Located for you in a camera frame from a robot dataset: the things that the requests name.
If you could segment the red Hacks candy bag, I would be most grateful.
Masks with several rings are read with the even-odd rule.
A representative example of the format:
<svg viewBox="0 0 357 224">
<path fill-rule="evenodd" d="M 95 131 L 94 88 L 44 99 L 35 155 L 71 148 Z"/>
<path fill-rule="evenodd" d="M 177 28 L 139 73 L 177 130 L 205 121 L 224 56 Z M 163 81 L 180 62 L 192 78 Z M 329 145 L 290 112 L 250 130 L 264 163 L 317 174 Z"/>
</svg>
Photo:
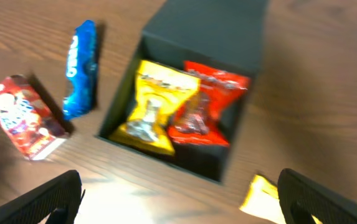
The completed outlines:
<svg viewBox="0 0 357 224">
<path fill-rule="evenodd" d="M 201 82 L 194 96 L 177 110 L 168 128 L 172 142 L 230 146 L 217 124 L 222 112 L 246 93 L 250 78 L 189 60 L 184 62 L 184 71 Z"/>
</svg>

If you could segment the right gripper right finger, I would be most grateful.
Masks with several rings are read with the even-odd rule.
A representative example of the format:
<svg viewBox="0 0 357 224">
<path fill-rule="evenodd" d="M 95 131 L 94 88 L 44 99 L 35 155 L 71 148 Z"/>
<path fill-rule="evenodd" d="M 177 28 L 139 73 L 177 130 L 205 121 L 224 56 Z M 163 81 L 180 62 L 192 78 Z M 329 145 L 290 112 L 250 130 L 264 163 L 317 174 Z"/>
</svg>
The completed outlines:
<svg viewBox="0 0 357 224">
<path fill-rule="evenodd" d="M 357 203 L 292 169 L 281 171 L 277 189 L 286 223 L 357 224 Z"/>
</svg>

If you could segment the blue Oreo cookie pack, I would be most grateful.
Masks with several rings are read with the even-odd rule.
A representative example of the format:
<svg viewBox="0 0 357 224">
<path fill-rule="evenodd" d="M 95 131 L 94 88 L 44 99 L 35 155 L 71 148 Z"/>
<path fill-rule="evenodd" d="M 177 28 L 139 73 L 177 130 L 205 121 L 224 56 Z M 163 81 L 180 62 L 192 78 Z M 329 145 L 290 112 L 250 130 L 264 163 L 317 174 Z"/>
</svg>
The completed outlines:
<svg viewBox="0 0 357 224">
<path fill-rule="evenodd" d="M 92 109 L 97 71 L 97 27 L 86 20 L 75 29 L 67 55 L 64 119 L 78 118 Z"/>
</svg>

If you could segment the red Hello Panda box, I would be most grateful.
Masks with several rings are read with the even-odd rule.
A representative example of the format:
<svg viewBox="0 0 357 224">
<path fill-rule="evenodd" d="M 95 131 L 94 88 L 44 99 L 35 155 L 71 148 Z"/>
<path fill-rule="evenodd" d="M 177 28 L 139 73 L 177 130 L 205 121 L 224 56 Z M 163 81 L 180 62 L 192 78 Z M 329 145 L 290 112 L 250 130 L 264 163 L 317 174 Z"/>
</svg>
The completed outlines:
<svg viewBox="0 0 357 224">
<path fill-rule="evenodd" d="M 0 126 L 22 155 L 45 159 L 69 134 L 22 75 L 0 82 Z"/>
</svg>

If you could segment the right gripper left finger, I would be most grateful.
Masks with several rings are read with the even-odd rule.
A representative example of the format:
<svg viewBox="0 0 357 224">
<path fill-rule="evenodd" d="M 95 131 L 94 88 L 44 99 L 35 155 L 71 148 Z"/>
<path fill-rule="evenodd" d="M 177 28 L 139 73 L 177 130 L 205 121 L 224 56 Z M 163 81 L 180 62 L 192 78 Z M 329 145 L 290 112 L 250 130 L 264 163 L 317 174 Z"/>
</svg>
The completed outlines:
<svg viewBox="0 0 357 224">
<path fill-rule="evenodd" d="M 57 176 L 0 206 L 0 224 L 73 223 L 82 201 L 82 182 L 76 170 Z"/>
</svg>

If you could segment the yellow Hacks candy bag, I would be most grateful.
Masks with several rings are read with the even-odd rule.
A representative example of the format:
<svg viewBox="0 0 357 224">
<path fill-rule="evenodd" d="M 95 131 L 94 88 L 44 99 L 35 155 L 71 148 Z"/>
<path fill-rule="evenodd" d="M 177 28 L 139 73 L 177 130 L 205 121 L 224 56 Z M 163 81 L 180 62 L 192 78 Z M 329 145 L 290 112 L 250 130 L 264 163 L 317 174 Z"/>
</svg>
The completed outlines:
<svg viewBox="0 0 357 224">
<path fill-rule="evenodd" d="M 200 82 L 180 70 L 142 60 L 135 75 L 136 105 L 109 139 L 173 156 L 175 151 L 165 127 L 171 115 L 198 91 Z"/>
</svg>

